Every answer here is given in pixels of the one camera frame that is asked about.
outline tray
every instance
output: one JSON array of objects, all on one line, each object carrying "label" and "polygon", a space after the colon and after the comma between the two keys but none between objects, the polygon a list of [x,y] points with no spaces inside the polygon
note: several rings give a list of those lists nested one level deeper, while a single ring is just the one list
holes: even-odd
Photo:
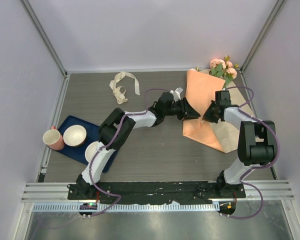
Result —
[{"label": "tray", "polygon": [[[85,157],[86,148],[93,142],[98,140],[99,137],[99,126],[92,124],[91,122],[82,120],[75,116],[67,116],[61,126],[58,128],[58,131],[64,135],[67,128],[73,125],[81,125],[86,130],[86,140],[81,146],[73,147],[65,145],[64,148],[60,151],[57,151],[73,160],[76,160],[84,165],[88,165],[88,162]],[[109,158],[108,162],[106,163],[103,173],[107,173],[115,160],[115,157],[118,153],[118,150],[115,151],[111,157]]]}]

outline pink mug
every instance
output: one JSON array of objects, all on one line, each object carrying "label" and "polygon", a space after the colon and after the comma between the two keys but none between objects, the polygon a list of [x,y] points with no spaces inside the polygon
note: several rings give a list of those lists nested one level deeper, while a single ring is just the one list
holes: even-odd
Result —
[{"label": "pink mug", "polygon": [[59,151],[65,147],[64,138],[55,126],[46,131],[42,137],[43,142],[51,149]]}]

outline white bowl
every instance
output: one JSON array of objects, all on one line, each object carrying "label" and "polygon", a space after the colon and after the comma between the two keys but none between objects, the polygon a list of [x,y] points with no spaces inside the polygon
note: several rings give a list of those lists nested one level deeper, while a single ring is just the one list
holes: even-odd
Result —
[{"label": "white bowl", "polygon": [[68,127],[63,134],[63,141],[71,147],[80,146],[87,137],[86,129],[81,125],[73,125]]},{"label": "white bowl", "polygon": [[98,142],[94,141],[92,143],[90,143],[90,145],[85,149],[85,160],[90,163],[92,156],[94,155],[96,148],[98,146]]}]

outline wall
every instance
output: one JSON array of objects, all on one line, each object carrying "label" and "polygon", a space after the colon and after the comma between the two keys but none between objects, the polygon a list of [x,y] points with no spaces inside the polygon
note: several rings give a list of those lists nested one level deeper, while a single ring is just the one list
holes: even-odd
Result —
[{"label": "wall", "polygon": [[30,0],[68,71],[243,64],[276,0]]},{"label": "wall", "polygon": [[275,169],[300,207],[300,0],[286,2],[245,75],[258,117],[275,122],[281,143]]},{"label": "wall", "polygon": [[36,180],[62,76],[18,0],[0,0],[0,240]]}]

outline white ribbon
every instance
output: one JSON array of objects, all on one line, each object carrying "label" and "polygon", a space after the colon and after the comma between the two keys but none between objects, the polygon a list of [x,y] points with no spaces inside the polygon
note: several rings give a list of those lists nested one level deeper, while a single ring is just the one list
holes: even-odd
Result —
[{"label": "white ribbon", "polygon": [[114,80],[110,81],[110,88],[112,89],[112,94],[115,96],[118,104],[123,104],[128,101],[125,97],[126,88],[124,86],[116,87],[117,83],[120,82],[125,76],[134,79],[134,92],[137,95],[140,95],[139,82],[137,78],[130,72],[121,71],[117,75],[115,75]]}]

